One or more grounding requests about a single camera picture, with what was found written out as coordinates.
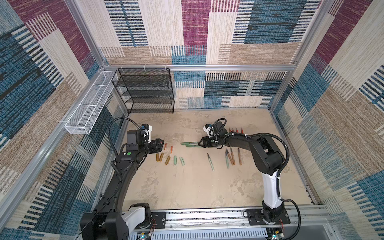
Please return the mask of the light green marker long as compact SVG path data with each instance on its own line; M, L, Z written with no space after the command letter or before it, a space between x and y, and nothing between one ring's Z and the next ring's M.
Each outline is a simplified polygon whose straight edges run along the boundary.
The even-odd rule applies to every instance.
M210 157L210 155L209 155L208 153L207 153L207 156L208 156L208 160L209 160L209 163L210 163L210 166L211 166L212 171L215 171L215 168L214 168L212 159L211 159L211 157Z

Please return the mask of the dark green marker pen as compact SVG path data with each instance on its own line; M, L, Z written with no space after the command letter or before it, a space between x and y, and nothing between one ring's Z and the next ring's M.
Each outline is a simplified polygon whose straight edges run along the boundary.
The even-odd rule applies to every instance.
M182 142L181 145L186 146L186 145L195 145L197 146L199 142Z

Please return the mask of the light green marker short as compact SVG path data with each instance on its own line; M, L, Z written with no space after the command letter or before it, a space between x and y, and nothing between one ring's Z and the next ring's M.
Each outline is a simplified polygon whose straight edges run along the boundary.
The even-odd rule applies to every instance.
M225 157L226 157L226 166L227 166L227 169L230 168L230 159L228 157L228 150L226 149L225 150Z

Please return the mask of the tan marker pen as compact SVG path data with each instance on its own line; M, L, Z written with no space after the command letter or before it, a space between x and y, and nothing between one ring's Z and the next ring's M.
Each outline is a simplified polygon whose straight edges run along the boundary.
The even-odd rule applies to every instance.
M228 149L226 149L226 153L227 153L227 156L229 158L229 161L230 161L231 165L233 166L234 165L233 158L232 158L230 152L228 151Z
M232 165L236 165L236 160L235 160L235 156L234 156L234 152L233 152L233 149L232 147L230 147L230 151L231 151L231 158L232 158Z
M238 148L238 158L239 158L239 165L241 166L243 162L242 162L242 155L241 155L240 148Z

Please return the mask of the tan marker pen front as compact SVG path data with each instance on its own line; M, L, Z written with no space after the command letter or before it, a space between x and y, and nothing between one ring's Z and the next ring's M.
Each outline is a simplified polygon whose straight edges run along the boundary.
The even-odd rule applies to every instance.
M242 155L241 155L240 148L238 148L238 158L239 158L239 165L241 166L243 162L242 162Z

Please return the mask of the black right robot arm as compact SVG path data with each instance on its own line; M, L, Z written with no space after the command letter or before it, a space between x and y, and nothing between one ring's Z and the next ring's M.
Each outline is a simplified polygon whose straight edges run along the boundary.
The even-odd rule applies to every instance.
M285 161L289 159L289 154L284 156L274 141L281 139L267 133L247 135L241 132L228 132L222 121L227 120L221 118L203 127L207 136L200 140L199 146L217 149L222 146L237 147L250 151L257 169L263 174L263 221L267 224L277 222L285 210L280 193L280 174L286 165Z

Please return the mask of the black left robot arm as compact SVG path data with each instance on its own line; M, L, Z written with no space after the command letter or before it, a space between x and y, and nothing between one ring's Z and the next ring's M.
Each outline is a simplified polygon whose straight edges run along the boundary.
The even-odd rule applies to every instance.
M80 221L84 240L127 240L136 228L148 229L154 225L149 204L139 203L123 212L123 202L129 185L149 154L163 150L164 140L151 140L145 130L127 132L127 143L113 161L114 174L104 195L95 208L84 213Z

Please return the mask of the black mesh shelf rack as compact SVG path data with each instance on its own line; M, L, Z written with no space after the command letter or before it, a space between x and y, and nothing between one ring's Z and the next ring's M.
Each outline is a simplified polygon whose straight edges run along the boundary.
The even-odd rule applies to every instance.
M175 96L168 68L118 68L112 83L130 114L174 112Z

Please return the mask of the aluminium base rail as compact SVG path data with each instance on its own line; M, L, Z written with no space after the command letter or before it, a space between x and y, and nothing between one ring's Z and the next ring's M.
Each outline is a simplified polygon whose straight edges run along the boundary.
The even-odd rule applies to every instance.
M153 211L155 229L136 229L128 240L285 240L301 224L296 240L339 240L340 234L322 205L286 206L273 225L257 217L259 207Z

